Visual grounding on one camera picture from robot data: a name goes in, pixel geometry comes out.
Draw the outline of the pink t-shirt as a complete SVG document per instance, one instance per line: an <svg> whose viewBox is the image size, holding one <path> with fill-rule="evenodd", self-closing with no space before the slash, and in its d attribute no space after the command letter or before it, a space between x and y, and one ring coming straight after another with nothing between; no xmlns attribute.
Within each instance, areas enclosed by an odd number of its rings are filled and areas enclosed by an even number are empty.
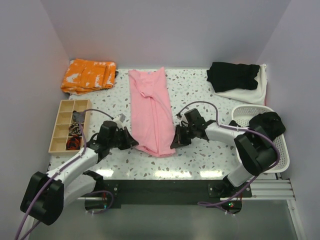
<svg viewBox="0 0 320 240"><path fill-rule="evenodd" d="M176 151L171 148L175 136L165 69L128 71L131 132L138 150L164 158Z"/></svg>

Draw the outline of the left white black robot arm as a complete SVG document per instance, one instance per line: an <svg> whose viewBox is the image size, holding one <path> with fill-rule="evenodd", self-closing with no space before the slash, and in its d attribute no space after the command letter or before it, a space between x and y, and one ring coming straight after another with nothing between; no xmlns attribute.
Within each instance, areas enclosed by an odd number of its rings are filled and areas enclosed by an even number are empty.
<svg viewBox="0 0 320 240"><path fill-rule="evenodd" d="M116 121L104 121L79 152L61 166L46 173L34 173L20 204L27 216L49 226L61 215L64 207L77 198L104 190L103 177L90 170L113 148L127 150L139 145L127 127Z"/></svg>

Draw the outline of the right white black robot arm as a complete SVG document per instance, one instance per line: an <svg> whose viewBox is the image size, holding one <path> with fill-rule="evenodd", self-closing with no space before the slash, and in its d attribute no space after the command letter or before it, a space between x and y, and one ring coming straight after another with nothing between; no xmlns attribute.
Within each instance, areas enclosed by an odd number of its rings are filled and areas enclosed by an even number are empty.
<svg viewBox="0 0 320 240"><path fill-rule="evenodd" d="M170 145L172 149L188 146L194 138L235 145L240 165L215 186L214 190L220 195L235 196L241 185L269 170L280 159L274 140L286 128L274 111L254 116L247 127L241 127L236 122L221 124L217 119L206 121L196 108L184 114L178 113L177 118L180 123L175 126Z"/></svg>

